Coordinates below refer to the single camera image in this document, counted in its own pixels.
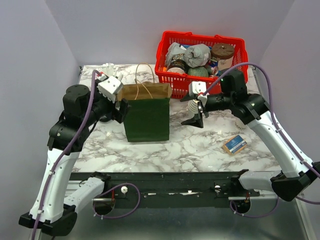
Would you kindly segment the white paper cup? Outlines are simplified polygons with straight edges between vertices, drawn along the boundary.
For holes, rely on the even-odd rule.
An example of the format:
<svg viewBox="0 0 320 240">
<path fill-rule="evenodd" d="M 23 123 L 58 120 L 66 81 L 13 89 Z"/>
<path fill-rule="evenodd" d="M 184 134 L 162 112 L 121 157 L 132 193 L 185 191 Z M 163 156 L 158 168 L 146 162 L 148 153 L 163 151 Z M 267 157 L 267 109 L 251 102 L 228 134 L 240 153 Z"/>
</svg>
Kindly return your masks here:
<svg viewBox="0 0 320 240">
<path fill-rule="evenodd" d="M 234 124 L 239 130 L 245 130 L 247 128 L 247 126 L 238 118 L 235 120 Z"/>
</svg>

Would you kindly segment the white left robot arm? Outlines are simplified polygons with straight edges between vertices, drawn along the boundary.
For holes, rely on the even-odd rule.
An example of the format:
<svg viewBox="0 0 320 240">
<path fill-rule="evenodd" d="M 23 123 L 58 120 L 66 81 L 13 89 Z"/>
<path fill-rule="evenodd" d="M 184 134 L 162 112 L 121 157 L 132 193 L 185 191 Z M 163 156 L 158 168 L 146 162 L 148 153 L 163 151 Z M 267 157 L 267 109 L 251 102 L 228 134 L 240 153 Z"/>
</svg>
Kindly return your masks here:
<svg viewBox="0 0 320 240">
<path fill-rule="evenodd" d="M 38 196 L 30 211 L 20 216 L 19 225 L 52 237 L 67 236 L 80 211 L 95 196 L 110 194 L 109 178 L 95 173 L 84 186 L 65 196 L 73 167 L 91 134 L 90 126 L 103 117 L 124 121 L 129 109 L 127 100 L 116 108 L 122 87 L 122 83 L 98 83 L 92 88 L 82 84 L 67 88 L 62 98 L 64 110 L 49 131 L 47 164 Z"/>
</svg>

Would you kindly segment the brown green paper bag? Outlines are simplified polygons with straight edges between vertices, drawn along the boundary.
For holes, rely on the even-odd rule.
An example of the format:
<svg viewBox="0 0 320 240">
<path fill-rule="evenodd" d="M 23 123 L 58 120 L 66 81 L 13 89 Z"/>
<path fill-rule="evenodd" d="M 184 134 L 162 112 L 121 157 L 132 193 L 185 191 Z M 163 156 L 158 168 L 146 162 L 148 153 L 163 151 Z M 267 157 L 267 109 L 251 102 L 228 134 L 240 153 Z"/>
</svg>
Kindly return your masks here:
<svg viewBox="0 0 320 240">
<path fill-rule="evenodd" d="M 118 99 L 129 104 L 124 119 L 124 130 L 130 143 L 165 142 L 170 139 L 170 99 L 172 89 L 168 83 L 141 82 L 134 75 L 133 84 L 125 84 Z"/>
</svg>

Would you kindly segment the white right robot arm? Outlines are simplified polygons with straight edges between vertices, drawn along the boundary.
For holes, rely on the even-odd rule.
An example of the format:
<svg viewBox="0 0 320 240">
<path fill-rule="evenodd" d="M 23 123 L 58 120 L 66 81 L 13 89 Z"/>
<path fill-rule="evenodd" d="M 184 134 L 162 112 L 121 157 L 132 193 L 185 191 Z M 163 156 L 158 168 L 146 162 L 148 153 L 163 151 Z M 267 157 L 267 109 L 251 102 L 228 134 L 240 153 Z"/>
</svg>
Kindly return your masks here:
<svg viewBox="0 0 320 240">
<path fill-rule="evenodd" d="M 189 84 L 181 101 L 188 103 L 191 117 L 182 125 L 203 128 L 203 117 L 207 118 L 210 112 L 230 110 L 260 137 L 281 168 L 280 171 L 243 170 L 230 183 L 230 191 L 236 196 L 247 190 L 270 191 L 284 201 L 292 201 L 319 177 L 319 162 L 313 162 L 298 148 L 260 94 L 248 93 L 241 70 L 225 69 L 218 80 L 219 94 L 208 94 L 203 81 Z"/>
</svg>

